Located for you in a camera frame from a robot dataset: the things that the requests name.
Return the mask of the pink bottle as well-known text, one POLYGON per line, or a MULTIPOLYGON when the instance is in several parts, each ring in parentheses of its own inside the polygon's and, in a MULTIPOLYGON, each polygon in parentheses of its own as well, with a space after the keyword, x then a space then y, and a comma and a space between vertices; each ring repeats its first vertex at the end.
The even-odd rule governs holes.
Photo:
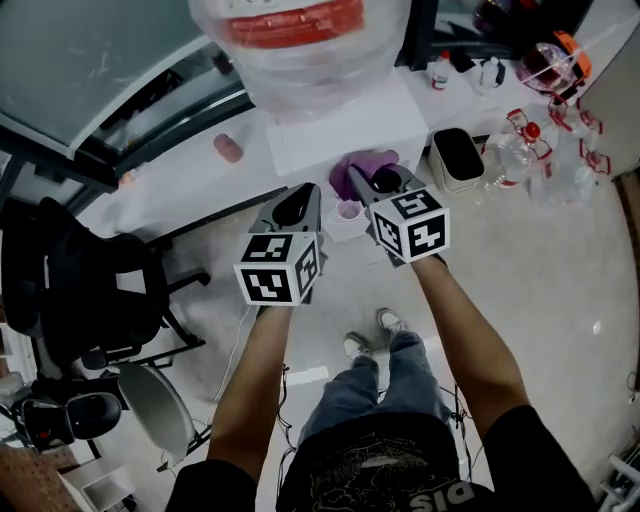
POLYGON ((213 145, 218 154, 229 163, 238 163, 244 156, 242 147, 227 134, 218 134, 213 140, 213 145))

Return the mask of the person's black printed t-shirt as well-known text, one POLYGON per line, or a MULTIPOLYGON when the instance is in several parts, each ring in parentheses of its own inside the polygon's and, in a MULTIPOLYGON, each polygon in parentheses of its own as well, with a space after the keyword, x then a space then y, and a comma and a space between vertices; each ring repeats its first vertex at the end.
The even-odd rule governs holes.
POLYGON ((375 413, 298 448, 276 512, 597 512, 587 484, 544 426, 521 406, 489 429, 492 488, 460 476, 454 438, 438 418, 375 413))

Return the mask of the small clear bottle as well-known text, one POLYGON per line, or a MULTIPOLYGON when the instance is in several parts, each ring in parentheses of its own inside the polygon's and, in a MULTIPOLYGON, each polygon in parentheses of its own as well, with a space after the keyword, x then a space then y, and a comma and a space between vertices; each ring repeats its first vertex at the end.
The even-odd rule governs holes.
POLYGON ((491 57, 481 63, 477 91, 480 95, 488 94, 504 81, 505 66, 497 57, 491 57))

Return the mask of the person's shoe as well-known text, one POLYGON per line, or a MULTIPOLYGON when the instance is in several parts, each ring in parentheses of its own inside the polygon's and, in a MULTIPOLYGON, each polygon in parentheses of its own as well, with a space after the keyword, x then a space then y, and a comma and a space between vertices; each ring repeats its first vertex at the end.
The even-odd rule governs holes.
POLYGON ((346 356, 350 360, 355 360, 361 356, 369 357, 371 355, 368 340, 355 331, 351 331, 345 335, 343 348, 346 356))
POLYGON ((376 311, 376 318, 380 329, 390 337, 407 330, 406 323, 389 308, 379 308, 376 311))

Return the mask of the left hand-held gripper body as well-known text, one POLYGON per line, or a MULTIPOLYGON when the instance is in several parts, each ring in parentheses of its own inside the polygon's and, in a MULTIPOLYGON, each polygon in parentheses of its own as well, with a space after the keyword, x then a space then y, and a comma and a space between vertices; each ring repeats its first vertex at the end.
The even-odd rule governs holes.
POLYGON ((234 272, 247 304, 299 306, 311 301, 326 256, 316 232, 245 233, 234 272))

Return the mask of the clear water jug red label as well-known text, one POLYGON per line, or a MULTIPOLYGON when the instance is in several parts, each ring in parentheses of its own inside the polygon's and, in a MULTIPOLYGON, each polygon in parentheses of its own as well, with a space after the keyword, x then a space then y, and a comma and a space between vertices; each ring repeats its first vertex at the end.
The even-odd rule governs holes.
POLYGON ((260 109, 326 115, 384 82, 404 42, 411 0, 188 0, 260 109))

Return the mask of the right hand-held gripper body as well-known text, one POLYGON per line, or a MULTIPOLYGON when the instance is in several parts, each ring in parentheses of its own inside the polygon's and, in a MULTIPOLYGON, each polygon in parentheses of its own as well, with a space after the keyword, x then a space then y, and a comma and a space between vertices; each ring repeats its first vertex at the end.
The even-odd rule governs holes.
POLYGON ((450 209, 434 187, 379 193, 363 185, 359 197, 370 221, 367 233, 394 266, 433 256, 450 247, 450 209))

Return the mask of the person's left forearm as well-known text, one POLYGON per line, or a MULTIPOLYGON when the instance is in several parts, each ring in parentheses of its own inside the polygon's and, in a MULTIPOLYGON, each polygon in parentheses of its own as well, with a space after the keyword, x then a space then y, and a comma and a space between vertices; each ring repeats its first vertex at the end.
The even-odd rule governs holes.
POLYGON ((255 320, 213 417, 208 457, 258 481, 275 426, 291 307, 269 307, 255 320))

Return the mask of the black office chair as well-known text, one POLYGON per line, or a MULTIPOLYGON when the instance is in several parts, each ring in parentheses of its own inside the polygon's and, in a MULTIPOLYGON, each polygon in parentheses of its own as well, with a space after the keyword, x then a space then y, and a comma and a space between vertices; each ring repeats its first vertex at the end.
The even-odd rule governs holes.
POLYGON ((39 453, 111 431, 128 405, 116 377, 38 379, 18 391, 8 412, 18 437, 39 453))
POLYGON ((52 198, 22 208, 9 200, 0 212, 0 294, 9 327, 43 341, 65 370, 76 360, 89 369, 141 358, 163 328, 182 340, 181 352, 204 346, 170 310, 170 296, 211 276, 195 269, 169 282, 162 261, 169 240, 145 242, 131 233, 103 238, 52 198))

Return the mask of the white waste bin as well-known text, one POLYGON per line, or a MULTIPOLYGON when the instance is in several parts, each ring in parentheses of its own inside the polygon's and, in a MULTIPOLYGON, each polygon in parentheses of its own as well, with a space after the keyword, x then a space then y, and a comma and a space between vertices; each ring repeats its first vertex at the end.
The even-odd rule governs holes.
POLYGON ((461 128, 433 134, 428 164, 437 187, 449 194, 475 188, 485 172, 472 137, 461 128))

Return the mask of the white low ledge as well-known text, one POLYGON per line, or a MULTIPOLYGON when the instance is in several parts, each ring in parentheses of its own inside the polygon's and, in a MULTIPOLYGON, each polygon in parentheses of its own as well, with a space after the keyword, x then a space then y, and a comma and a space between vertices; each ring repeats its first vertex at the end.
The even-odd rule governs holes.
MULTIPOLYGON (((435 131, 450 127, 460 127, 472 136, 489 135, 510 111, 548 101, 518 80, 512 63, 507 65, 504 83, 486 95, 478 94, 467 77, 458 73, 451 74, 445 90, 436 91, 427 73, 398 68, 350 104, 375 95, 384 96, 384 104, 404 95, 412 98, 428 128, 425 146, 435 131)), ((275 171, 267 115, 251 109, 191 137, 139 167, 133 182, 96 199, 79 214, 79 220, 100 236, 142 231, 154 237, 288 186, 275 171), (225 161, 214 148, 213 140, 221 133, 244 150, 238 163, 225 161)))

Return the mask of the grey folding chair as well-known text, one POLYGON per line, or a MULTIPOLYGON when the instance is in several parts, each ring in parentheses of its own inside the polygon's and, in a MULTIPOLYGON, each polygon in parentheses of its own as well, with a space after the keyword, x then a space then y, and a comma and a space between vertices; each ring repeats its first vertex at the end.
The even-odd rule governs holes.
POLYGON ((176 470, 202 447, 211 427, 194 417, 165 374, 155 366, 117 366, 118 388, 126 409, 114 439, 133 450, 130 460, 148 462, 160 452, 159 473, 176 470))

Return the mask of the white water dispenser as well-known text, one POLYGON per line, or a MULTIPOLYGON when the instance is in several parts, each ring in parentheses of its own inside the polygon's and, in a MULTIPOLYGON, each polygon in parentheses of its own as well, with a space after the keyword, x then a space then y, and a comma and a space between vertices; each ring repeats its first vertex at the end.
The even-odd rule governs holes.
POLYGON ((321 221, 334 242, 365 234, 369 221, 362 214, 344 221, 336 214, 339 200, 329 184, 333 167, 347 154, 367 150, 394 150, 399 164, 415 170, 425 146, 428 128, 409 96, 388 104, 373 96, 315 120, 287 124, 267 115, 265 127, 277 175, 292 187, 314 182, 321 188, 321 221))

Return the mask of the person's blue jeans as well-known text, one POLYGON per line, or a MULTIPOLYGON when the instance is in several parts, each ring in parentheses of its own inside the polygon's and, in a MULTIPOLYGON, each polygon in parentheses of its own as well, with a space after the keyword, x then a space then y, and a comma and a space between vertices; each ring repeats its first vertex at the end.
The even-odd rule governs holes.
POLYGON ((378 399, 378 364, 367 355, 358 356, 349 369, 324 386, 299 441, 370 414, 426 414, 447 424, 451 411, 444 403, 422 339, 402 328, 391 336, 389 353, 390 380, 383 400, 378 399))

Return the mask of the purple cloth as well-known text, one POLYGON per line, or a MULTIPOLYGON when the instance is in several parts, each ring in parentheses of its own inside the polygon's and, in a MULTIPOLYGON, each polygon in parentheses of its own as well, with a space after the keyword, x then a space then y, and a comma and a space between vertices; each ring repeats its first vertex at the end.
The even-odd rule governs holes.
POLYGON ((399 155, 394 150, 367 150, 345 155, 331 170, 329 183, 344 201, 358 201, 359 196, 348 175, 352 165, 358 167, 366 178, 372 178, 382 167, 398 164, 399 155))

